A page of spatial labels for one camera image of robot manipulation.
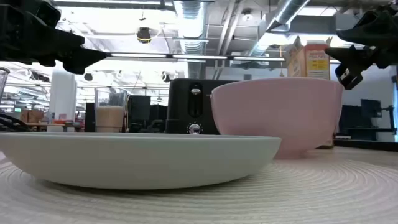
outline toaster slot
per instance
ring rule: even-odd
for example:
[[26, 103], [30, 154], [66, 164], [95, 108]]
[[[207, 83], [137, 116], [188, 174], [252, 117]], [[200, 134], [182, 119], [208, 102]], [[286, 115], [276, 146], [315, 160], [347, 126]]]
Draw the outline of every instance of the toaster slot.
[[198, 118], [203, 114], [203, 88], [199, 83], [190, 85], [188, 93], [188, 114]]

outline security camera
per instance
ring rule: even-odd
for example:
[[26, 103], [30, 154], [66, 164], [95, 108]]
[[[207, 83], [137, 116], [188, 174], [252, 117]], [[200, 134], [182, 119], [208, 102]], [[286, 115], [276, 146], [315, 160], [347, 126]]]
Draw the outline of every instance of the security camera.
[[149, 33], [149, 27], [140, 27], [137, 33], [137, 40], [142, 44], [149, 44], [152, 41], [152, 37]]
[[91, 73], [86, 73], [85, 74], [85, 80], [87, 81], [93, 81], [93, 75]]
[[166, 83], [170, 82], [170, 75], [167, 74], [166, 72], [162, 72], [160, 77], [162, 78], [163, 82]]

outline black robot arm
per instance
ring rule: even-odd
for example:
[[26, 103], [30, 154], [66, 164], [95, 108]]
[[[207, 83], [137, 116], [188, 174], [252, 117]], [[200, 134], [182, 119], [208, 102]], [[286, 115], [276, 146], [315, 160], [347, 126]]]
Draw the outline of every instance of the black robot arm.
[[54, 67], [84, 74], [85, 68], [106, 58], [106, 53], [85, 49], [84, 37], [55, 28], [61, 14], [43, 0], [0, 0], [0, 61]]
[[398, 63], [398, 11], [388, 6], [379, 6], [368, 11], [349, 30], [337, 31], [337, 36], [345, 41], [363, 44], [364, 49], [328, 48], [325, 52], [339, 60], [336, 76], [346, 90], [354, 88], [363, 77], [361, 72], [376, 64], [385, 69]]

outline milk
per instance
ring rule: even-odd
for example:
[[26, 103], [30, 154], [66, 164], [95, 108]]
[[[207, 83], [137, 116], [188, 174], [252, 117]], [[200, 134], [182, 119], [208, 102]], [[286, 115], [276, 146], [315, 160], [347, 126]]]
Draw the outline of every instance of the milk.
[[99, 106], [95, 111], [96, 132], [118, 133], [123, 126], [124, 107]]

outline woven placemat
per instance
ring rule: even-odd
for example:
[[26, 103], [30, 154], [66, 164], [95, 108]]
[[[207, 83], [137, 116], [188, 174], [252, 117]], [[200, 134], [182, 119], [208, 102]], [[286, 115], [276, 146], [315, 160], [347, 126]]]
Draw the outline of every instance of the woven placemat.
[[0, 223], [397, 222], [398, 170], [358, 161], [277, 161], [241, 180], [161, 191], [68, 187], [0, 165]]
[[0, 165], [5, 164], [6, 162], [8, 162], [6, 156], [4, 155], [4, 153], [2, 153], [2, 151], [0, 151]]

